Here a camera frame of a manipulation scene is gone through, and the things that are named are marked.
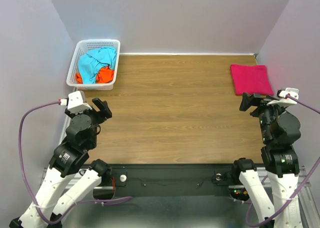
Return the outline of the cyan blue t-shirt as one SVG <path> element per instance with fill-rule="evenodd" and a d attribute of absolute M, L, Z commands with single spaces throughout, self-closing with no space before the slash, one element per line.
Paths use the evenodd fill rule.
<path fill-rule="evenodd" d="M 78 73 L 82 84 L 96 84 L 96 75 L 102 67 L 109 66 L 115 71 L 117 51 L 114 47 L 101 47 L 89 50 L 78 61 Z"/>

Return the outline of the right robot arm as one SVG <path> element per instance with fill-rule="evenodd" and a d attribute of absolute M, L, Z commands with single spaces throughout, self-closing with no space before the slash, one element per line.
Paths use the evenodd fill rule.
<path fill-rule="evenodd" d="M 243 93 L 240 111 L 254 106 L 251 116 L 259 120 L 262 142 L 261 157 L 269 179 L 270 198 L 260 180 L 256 165 L 250 159 L 234 161 L 231 180 L 241 183 L 258 217 L 259 228 L 301 228 L 299 199 L 291 195 L 298 187 L 299 160 L 293 143 L 301 137 L 301 124 L 296 116 L 287 112 L 295 105 L 299 90 L 279 90 L 275 97 Z"/>

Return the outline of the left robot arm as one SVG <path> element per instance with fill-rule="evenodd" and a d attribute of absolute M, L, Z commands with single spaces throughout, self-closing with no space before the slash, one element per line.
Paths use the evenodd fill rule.
<path fill-rule="evenodd" d="M 69 94 L 53 104 L 65 106 L 65 114 L 70 123 L 65 130 L 66 136 L 54 149 L 49 161 L 45 178 L 37 191 L 33 193 L 28 183 L 22 153 L 22 130 L 25 118 L 33 110 L 23 115 L 18 131 L 18 155 L 23 182 L 31 197 L 31 204 L 18 218 L 13 219 L 11 228 L 60 228 L 62 221 L 78 204 L 85 203 L 84 197 L 97 185 L 106 185 L 111 181 L 110 166 L 97 159 L 93 161 L 85 174 L 68 190 L 66 186 L 89 159 L 89 151 L 97 146 L 97 137 L 101 124 L 112 117 L 106 101 L 92 99 L 96 108 L 86 102 L 80 92 Z"/>

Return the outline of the folded magenta t-shirt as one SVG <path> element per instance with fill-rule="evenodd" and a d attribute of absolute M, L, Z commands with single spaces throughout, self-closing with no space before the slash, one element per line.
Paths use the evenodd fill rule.
<path fill-rule="evenodd" d="M 236 95 L 241 96 L 245 92 L 261 95 L 274 94 L 265 65 L 246 66 L 231 64 L 230 72 Z"/>

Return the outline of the orange t-shirt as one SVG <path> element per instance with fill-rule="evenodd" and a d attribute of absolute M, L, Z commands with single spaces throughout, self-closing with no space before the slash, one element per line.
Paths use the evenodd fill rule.
<path fill-rule="evenodd" d="M 110 83 L 112 82 L 113 77 L 114 77 L 114 70 L 111 70 L 109 66 L 102 67 L 98 72 L 98 74 L 96 75 L 95 82 L 98 84 Z M 78 84 L 83 83 L 80 73 L 75 74 L 75 80 L 77 81 Z"/>

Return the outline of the white plastic laundry basket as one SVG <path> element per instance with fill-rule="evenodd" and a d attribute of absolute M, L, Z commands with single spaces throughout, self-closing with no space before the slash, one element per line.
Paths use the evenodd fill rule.
<path fill-rule="evenodd" d="M 114 88 L 114 83 L 117 77 L 118 71 L 118 61 L 120 55 L 120 46 L 121 43 L 116 39 L 87 39 L 81 40 L 77 43 L 73 57 L 71 59 L 69 71 L 66 78 L 66 83 L 68 86 L 75 87 L 78 90 L 104 90 L 110 91 Z M 105 84 L 78 84 L 75 79 L 75 74 L 79 72 L 78 61 L 79 58 L 87 53 L 89 50 L 97 49 L 101 47 L 114 47 L 117 51 L 114 78 L 112 82 Z"/>

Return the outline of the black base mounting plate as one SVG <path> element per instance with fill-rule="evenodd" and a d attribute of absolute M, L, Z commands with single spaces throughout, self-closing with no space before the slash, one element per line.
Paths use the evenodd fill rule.
<path fill-rule="evenodd" d="M 244 186 L 231 164 L 112 164 L 112 176 L 93 190 L 95 199 L 239 195 Z"/>

